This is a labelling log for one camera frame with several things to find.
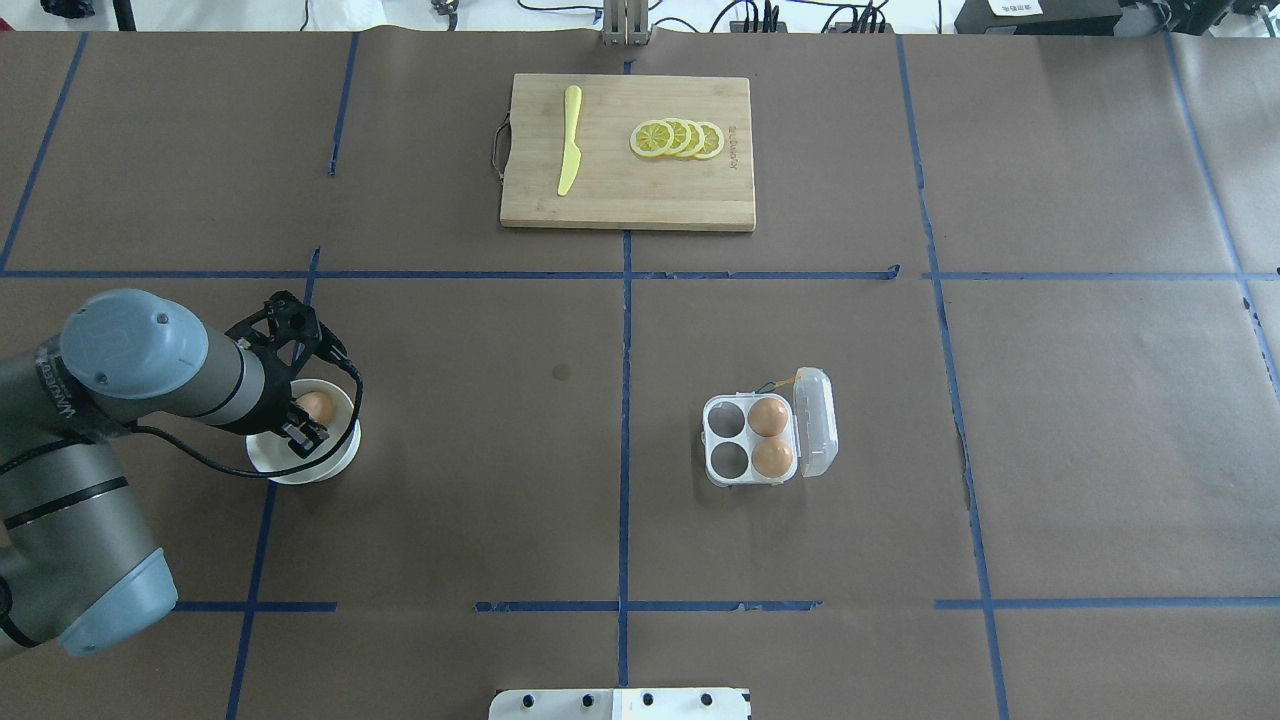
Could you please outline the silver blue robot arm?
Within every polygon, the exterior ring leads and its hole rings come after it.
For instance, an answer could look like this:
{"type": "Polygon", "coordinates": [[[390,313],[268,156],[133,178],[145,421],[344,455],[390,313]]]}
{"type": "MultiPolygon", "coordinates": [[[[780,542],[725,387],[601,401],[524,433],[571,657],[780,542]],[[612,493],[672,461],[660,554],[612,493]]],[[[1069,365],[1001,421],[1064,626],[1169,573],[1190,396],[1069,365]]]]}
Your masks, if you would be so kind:
{"type": "Polygon", "coordinates": [[[50,641],[73,657],[113,647],[164,619],[177,584],[131,488],[114,442],[151,436],[229,477],[156,413],[234,436],[285,441],[320,466],[332,434],[292,395],[310,359],[358,379],[344,345],[293,293],[271,295],[219,333],[188,307],[143,290],[84,300],[63,328],[3,360],[3,657],[50,641]]]}

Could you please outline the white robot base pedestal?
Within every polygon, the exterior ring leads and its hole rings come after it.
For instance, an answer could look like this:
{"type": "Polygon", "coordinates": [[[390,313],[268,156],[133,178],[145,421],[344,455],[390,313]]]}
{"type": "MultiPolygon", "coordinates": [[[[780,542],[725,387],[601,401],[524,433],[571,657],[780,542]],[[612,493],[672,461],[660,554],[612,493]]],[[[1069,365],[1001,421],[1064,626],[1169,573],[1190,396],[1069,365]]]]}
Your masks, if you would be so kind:
{"type": "Polygon", "coordinates": [[[748,689],[732,687],[509,689],[489,719],[751,719],[748,689]]]}

